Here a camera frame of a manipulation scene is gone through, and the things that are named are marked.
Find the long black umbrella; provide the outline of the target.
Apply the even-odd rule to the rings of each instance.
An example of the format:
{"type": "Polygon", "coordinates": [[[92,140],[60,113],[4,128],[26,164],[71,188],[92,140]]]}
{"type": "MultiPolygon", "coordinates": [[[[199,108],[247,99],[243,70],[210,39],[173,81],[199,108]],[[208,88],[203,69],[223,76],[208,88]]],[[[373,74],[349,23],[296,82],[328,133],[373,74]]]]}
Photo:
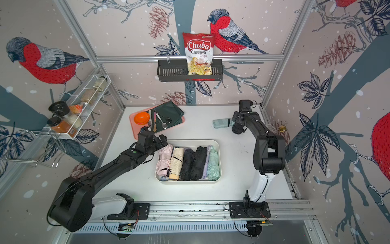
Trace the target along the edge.
{"type": "Polygon", "coordinates": [[[193,154],[195,152],[191,148],[187,148],[183,155],[183,164],[180,172],[180,179],[182,181],[189,181],[191,178],[191,169],[193,166],[193,154]]]}

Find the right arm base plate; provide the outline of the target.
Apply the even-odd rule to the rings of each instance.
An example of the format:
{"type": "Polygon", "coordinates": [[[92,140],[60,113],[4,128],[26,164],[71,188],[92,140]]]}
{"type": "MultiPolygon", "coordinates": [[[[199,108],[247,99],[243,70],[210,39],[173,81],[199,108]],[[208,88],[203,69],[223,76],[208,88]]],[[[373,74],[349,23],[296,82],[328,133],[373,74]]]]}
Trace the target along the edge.
{"type": "Polygon", "coordinates": [[[229,202],[228,211],[232,219],[269,219],[270,207],[267,202],[251,203],[245,207],[243,202],[229,202]]]}

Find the pink umbrella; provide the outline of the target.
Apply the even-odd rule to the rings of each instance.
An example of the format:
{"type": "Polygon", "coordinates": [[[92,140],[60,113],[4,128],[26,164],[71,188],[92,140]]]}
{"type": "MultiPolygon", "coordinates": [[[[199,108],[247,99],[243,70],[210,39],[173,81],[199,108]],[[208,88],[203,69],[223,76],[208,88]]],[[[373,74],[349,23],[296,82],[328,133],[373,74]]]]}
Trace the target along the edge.
{"type": "Polygon", "coordinates": [[[155,170],[155,173],[158,176],[168,176],[170,174],[170,164],[173,148],[173,145],[168,144],[159,150],[159,157],[155,170]]]}

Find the lavender umbrella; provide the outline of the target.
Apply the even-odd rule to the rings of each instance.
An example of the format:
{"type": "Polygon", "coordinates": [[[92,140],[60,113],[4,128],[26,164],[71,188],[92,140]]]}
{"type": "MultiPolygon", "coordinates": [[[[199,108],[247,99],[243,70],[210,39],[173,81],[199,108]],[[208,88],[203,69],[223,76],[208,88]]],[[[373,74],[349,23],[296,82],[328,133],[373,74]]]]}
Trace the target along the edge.
{"type": "Polygon", "coordinates": [[[210,155],[210,152],[212,149],[213,149],[212,145],[207,146],[207,155],[206,155],[206,161],[205,161],[204,170],[203,170],[203,174],[202,174],[202,178],[201,178],[202,180],[206,179],[207,175],[208,175],[207,172],[208,172],[209,155],[210,155]]]}

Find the beige umbrella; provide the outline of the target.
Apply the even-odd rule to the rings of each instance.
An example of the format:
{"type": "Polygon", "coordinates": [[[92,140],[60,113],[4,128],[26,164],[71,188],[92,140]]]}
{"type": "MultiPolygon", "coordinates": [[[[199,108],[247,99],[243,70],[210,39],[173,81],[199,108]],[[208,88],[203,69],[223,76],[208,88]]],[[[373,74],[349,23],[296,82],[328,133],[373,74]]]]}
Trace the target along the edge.
{"type": "Polygon", "coordinates": [[[184,156],[184,148],[181,147],[175,147],[173,149],[171,162],[170,162],[170,174],[169,179],[170,180],[179,180],[180,178],[180,172],[183,165],[183,156],[184,156]]]}

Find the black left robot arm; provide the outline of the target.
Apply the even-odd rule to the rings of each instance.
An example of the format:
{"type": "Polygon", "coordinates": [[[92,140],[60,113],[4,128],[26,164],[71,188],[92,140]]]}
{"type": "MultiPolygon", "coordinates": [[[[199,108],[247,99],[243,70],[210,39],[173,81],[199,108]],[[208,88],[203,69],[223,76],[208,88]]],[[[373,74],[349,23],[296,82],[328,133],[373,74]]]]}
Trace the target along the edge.
{"type": "Polygon", "coordinates": [[[137,142],[107,165],[79,178],[66,178],[47,212],[47,222],[53,219],[57,226],[63,226],[70,232],[78,231],[97,211],[92,199],[101,189],[124,173],[147,163],[149,156],[167,145],[166,136],[157,137],[154,132],[145,130],[139,133],[137,142]]]}

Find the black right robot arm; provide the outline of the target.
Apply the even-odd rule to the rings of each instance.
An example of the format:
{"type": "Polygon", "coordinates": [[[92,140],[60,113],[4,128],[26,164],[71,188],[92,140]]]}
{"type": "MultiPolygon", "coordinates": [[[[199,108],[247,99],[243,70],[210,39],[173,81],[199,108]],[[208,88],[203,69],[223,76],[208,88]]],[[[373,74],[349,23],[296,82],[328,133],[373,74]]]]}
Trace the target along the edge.
{"type": "Polygon", "coordinates": [[[245,207],[264,202],[272,180],[285,169],[284,138],[271,132],[260,115],[252,111],[254,103],[251,100],[240,100],[239,110],[234,112],[232,118],[234,134],[240,135],[249,130],[256,140],[253,165],[257,173],[243,198],[245,207]]]}

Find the mint green umbrella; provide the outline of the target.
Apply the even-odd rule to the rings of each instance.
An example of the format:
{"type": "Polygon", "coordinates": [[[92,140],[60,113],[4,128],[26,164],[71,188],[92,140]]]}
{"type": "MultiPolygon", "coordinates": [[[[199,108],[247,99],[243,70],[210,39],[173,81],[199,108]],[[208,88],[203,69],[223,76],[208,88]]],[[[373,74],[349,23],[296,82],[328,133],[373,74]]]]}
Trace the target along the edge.
{"type": "Polygon", "coordinates": [[[217,181],[220,178],[219,156],[217,150],[211,146],[208,161],[208,179],[217,181]]]}

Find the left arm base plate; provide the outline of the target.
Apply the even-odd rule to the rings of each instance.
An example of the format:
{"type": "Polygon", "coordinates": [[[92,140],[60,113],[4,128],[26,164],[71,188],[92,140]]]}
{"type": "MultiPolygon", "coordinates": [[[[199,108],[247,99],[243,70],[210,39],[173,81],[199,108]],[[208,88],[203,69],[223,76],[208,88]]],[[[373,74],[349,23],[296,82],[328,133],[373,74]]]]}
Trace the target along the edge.
{"type": "Polygon", "coordinates": [[[150,203],[128,204],[121,213],[107,216],[108,220],[147,220],[150,212],[150,203]]]}

